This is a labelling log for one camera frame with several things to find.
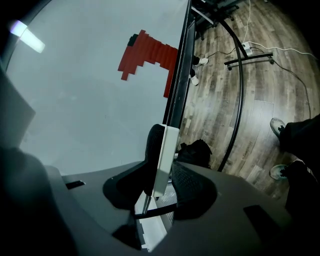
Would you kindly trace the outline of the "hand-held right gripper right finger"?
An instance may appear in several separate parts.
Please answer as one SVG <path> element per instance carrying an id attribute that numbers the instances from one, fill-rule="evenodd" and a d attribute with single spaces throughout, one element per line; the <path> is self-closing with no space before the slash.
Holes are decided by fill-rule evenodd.
<path id="1" fill-rule="evenodd" d="M 177 208 L 157 256 L 282 255 L 292 218 L 240 177 L 174 162 Z"/>

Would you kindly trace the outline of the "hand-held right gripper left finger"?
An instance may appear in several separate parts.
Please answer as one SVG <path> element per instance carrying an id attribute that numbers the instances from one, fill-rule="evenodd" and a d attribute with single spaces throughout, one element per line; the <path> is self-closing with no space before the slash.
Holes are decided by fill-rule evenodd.
<path id="1" fill-rule="evenodd" d="M 146 163 L 63 175 L 68 224 L 79 256 L 143 256 L 135 204 L 145 185 Z"/>

